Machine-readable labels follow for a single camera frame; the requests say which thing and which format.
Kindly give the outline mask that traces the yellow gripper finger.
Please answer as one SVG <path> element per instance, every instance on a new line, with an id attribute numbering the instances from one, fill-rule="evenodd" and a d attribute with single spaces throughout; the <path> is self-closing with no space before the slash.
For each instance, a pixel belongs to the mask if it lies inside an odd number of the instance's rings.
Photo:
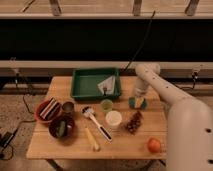
<path id="1" fill-rule="evenodd" d="M 135 99 L 135 107 L 136 108 L 143 108 L 145 105 L 145 99 L 144 98 L 136 98 Z"/>

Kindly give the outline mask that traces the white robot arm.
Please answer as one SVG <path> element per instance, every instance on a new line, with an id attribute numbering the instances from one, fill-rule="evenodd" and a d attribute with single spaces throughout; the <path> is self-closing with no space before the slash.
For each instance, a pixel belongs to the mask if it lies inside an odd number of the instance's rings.
<path id="1" fill-rule="evenodd" d="M 160 65 L 141 63 L 134 94 L 151 86 L 171 105 L 167 119 L 167 171 L 213 171 L 213 110 L 159 76 Z"/>

